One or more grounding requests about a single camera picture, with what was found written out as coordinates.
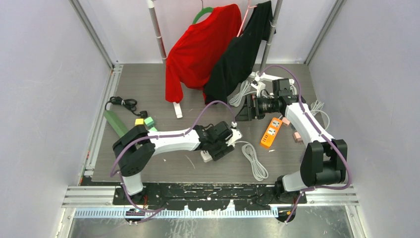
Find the white power strip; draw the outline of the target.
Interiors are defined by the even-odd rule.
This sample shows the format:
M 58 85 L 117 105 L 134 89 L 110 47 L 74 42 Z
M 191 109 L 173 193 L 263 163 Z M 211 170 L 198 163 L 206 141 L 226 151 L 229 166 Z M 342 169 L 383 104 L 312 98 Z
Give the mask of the white power strip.
M 212 156 L 208 151 L 201 151 L 200 155 L 205 163 L 212 161 Z

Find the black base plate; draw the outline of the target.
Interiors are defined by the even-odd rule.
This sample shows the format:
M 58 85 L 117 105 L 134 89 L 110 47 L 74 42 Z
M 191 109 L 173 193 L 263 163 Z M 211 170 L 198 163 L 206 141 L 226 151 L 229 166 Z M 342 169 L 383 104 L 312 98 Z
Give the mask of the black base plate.
M 138 206 L 147 209 L 161 207 L 180 211 L 184 208 L 196 211 L 225 210 L 233 203 L 236 211 L 265 210 L 271 205 L 293 206 L 295 202 L 306 204 L 298 192 L 280 191 L 277 184 L 252 183 L 145 183 L 140 193 L 131 196 Z

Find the pink hanger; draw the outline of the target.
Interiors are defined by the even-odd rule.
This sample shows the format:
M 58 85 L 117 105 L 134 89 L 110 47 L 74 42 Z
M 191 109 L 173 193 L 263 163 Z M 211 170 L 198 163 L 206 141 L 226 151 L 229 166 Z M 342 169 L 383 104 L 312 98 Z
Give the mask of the pink hanger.
M 249 0 L 248 1 L 248 4 L 247 4 L 247 9 L 246 9 L 246 11 L 245 11 L 245 13 L 244 13 L 244 16 L 243 16 L 243 19 L 242 19 L 242 22 L 241 22 L 241 26 L 240 26 L 240 28 L 239 28 L 239 31 L 238 31 L 238 33 L 237 33 L 237 35 L 236 35 L 236 37 L 240 37 L 242 34 L 243 34 L 243 31 L 244 31 L 244 29 L 245 29 L 245 22 L 246 22 L 246 20 L 247 20 L 247 18 L 248 17 L 250 17 L 250 12 L 254 9 L 254 8 L 256 8 L 258 5 L 257 4 L 254 4 L 254 5 L 252 5 L 252 3 L 251 3 L 251 0 Z

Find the pink plug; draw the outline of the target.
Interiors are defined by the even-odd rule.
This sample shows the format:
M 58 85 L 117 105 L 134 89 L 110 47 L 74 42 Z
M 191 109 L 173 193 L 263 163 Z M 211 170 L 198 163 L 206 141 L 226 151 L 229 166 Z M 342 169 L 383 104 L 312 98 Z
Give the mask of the pink plug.
M 293 138 L 294 138 L 296 143 L 300 143 L 300 142 L 303 141 L 302 137 L 300 136 L 300 134 L 298 132 L 293 133 Z
M 282 118 L 282 122 L 285 126 L 289 126 L 290 125 L 290 121 L 287 118 Z

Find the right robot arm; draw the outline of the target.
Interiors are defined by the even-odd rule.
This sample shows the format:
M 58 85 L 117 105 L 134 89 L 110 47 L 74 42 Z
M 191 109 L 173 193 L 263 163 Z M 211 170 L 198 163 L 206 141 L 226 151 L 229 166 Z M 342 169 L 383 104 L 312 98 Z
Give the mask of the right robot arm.
M 264 78 L 255 76 L 248 86 L 255 92 L 246 95 L 244 104 L 236 115 L 236 121 L 263 119 L 266 114 L 280 113 L 299 133 L 306 145 L 297 172 L 278 177 L 275 197 L 286 204 L 296 192 L 313 191 L 316 188 L 346 189 L 351 184 L 347 164 L 347 143 L 335 139 L 315 119 L 301 94 L 295 94 L 288 78 L 272 81 L 272 94 L 262 95 Z

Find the clothes rack right pole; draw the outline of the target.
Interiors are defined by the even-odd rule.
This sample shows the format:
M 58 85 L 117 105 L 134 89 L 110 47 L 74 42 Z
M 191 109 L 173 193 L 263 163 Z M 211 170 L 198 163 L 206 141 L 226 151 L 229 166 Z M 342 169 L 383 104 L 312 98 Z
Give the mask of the clothes rack right pole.
M 280 13 L 282 3 L 283 3 L 283 0 L 277 0 L 277 2 L 276 2 L 276 6 L 275 6 L 275 9 L 274 9 L 274 14 L 273 14 L 273 19 L 270 22 L 270 35 L 269 35 L 269 38 L 268 38 L 268 40 L 265 44 L 265 48 L 264 48 L 264 52 L 263 52 L 262 61 L 261 61 L 261 64 L 260 64 L 259 71 L 258 72 L 252 72 L 249 75 L 249 78 L 255 78 L 257 75 L 259 75 L 258 73 L 262 72 L 266 67 L 266 62 L 267 62 L 267 58 L 268 58 L 269 51 L 270 51 L 270 48 L 271 48 L 272 39 L 273 39 L 275 30 L 276 30 L 276 25 L 277 25 L 277 21 L 278 21 L 278 17 L 279 17 L 279 13 Z

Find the red shirt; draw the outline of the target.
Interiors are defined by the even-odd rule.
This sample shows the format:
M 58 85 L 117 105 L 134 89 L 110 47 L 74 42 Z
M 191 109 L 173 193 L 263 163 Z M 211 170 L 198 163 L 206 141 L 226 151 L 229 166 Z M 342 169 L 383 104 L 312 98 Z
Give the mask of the red shirt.
M 230 4 L 214 8 L 205 20 L 188 27 L 166 59 L 166 101 L 182 101 L 182 84 L 203 91 L 213 67 L 237 35 L 241 24 L 239 6 Z

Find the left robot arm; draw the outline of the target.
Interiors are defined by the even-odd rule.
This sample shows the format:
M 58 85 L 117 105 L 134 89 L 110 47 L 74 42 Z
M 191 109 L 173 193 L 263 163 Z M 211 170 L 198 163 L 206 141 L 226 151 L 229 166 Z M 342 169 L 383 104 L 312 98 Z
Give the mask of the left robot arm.
M 174 151 L 199 151 L 206 163 L 217 161 L 234 150 L 234 143 L 242 138 L 236 123 L 222 121 L 207 127 L 195 125 L 178 131 L 148 131 L 137 125 L 113 146 L 115 166 L 119 167 L 125 185 L 125 198 L 133 205 L 144 200 L 141 171 L 152 156 Z

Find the yellow plug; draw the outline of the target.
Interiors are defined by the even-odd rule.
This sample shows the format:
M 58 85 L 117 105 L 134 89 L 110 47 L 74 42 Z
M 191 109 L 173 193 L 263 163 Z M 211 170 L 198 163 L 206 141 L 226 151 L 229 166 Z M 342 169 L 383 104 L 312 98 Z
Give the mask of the yellow plug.
M 142 118 L 135 119 L 134 125 L 135 126 L 137 126 L 137 125 L 144 125 L 144 119 L 142 119 Z

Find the clothes rack pole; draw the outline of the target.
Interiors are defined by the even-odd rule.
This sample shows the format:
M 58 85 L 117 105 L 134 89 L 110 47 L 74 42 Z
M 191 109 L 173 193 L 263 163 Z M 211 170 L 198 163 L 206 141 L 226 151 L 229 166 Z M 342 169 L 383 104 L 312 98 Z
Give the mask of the clothes rack pole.
M 152 25 L 154 28 L 154 32 L 155 32 L 155 37 L 157 40 L 157 44 L 158 44 L 158 48 L 160 51 L 160 57 L 161 60 L 163 62 L 164 65 L 166 65 L 166 59 L 167 59 L 167 55 L 166 55 L 166 50 L 164 47 L 164 43 L 163 43 L 163 39 L 162 39 L 162 35 L 161 35 L 161 31 L 160 31 L 160 27 L 159 27 L 159 23 L 158 23 L 158 18 L 157 18 L 157 14 L 156 14 L 156 10 L 155 10 L 155 4 L 153 0 L 146 0 L 148 9 L 149 9 L 149 13 L 150 13 L 150 17 L 152 20 Z M 174 107 L 174 111 L 175 111 L 175 115 L 177 119 L 180 119 L 183 117 L 182 115 L 182 110 L 181 110 L 181 106 L 179 103 L 172 103 L 173 107 Z
M 270 51 L 270 48 L 271 48 L 272 39 L 273 39 L 275 30 L 276 30 L 276 25 L 277 25 L 277 21 L 278 21 L 278 17 L 279 17 L 279 13 L 280 13 L 282 3 L 283 3 L 283 0 L 277 0 L 277 2 L 276 2 L 276 6 L 275 6 L 275 9 L 274 9 L 274 14 L 273 14 L 273 19 L 270 22 L 270 35 L 269 35 L 269 38 L 268 38 L 268 40 L 265 44 L 265 48 L 264 48 L 264 52 L 263 52 L 262 61 L 261 61 L 261 64 L 260 64 L 259 71 L 258 72 L 252 72 L 249 75 L 249 78 L 255 78 L 257 75 L 259 75 L 258 73 L 262 72 L 266 67 L 266 62 L 267 62 L 267 58 L 268 58 L 269 51 Z

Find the clothes rack left pole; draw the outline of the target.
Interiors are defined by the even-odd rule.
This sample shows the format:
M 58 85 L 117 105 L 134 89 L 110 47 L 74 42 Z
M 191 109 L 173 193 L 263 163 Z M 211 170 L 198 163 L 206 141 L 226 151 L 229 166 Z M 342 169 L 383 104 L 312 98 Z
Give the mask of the clothes rack left pole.
M 162 35 L 161 35 L 161 31 L 160 31 L 160 27 L 159 27 L 159 23 L 158 23 L 158 18 L 157 18 L 157 14 L 156 14 L 156 10 L 155 10 L 155 4 L 153 0 L 146 0 L 148 9 L 149 9 L 149 13 L 150 13 L 150 17 L 152 20 L 152 25 L 154 28 L 154 32 L 155 32 L 155 37 L 157 40 L 157 44 L 158 44 L 158 48 L 160 51 L 160 57 L 161 60 L 163 62 L 164 65 L 166 65 L 166 59 L 167 59 L 167 55 L 166 55 L 166 50 L 164 47 L 164 43 L 163 43 L 163 39 L 162 39 Z M 174 107 L 174 111 L 175 111 L 175 115 L 177 119 L 180 119 L 183 117 L 182 115 L 182 110 L 181 110 L 181 106 L 179 103 L 172 103 L 173 107 Z

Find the green hanger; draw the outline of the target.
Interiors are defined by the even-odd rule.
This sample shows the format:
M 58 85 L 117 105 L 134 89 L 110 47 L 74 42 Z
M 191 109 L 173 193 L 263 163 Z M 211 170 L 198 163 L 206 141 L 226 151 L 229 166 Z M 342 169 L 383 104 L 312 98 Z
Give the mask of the green hanger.
M 213 12 L 213 8 L 212 7 L 204 7 L 204 8 L 202 8 L 197 13 L 197 15 L 195 16 L 195 18 L 193 19 L 192 24 L 196 24 L 202 16 L 204 16 L 207 13 L 212 13 L 212 12 Z

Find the black shirt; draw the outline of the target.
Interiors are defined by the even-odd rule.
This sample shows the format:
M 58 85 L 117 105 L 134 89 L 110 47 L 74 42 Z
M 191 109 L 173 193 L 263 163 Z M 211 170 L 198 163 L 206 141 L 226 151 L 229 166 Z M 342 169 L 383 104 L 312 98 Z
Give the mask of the black shirt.
M 227 103 L 227 97 L 249 77 L 261 42 L 269 39 L 272 20 L 272 2 L 257 4 L 242 34 L 230 41 L 213 67 L 203 89 L 205 104 L 217 100 Z

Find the orange power strip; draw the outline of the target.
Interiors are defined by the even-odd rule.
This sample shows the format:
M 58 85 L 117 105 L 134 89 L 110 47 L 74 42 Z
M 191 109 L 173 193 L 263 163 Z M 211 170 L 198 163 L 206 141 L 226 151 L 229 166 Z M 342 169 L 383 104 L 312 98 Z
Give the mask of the orange power strip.
M 280 118 L 272 118 L 267 129 L 265 130 L 264 135 L 262 136 L 260 140 L 260 146 L 267 149 L 270 148 L 282 124 L 283 124 L 283 121 Z

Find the green power strip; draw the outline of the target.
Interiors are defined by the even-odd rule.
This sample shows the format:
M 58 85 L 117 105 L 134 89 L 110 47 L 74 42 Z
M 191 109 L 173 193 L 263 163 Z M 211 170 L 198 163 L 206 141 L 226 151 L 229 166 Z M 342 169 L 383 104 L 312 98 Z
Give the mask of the green power strip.
M 123 137 L 127 132 L 128 128 L 126 125 L 122 122 L 122 120 L 116 115 L 115 112 L 110 110 L 104 111 L 104 117 L 108 124 L 113 128 L 115 133 L 121 138 Z

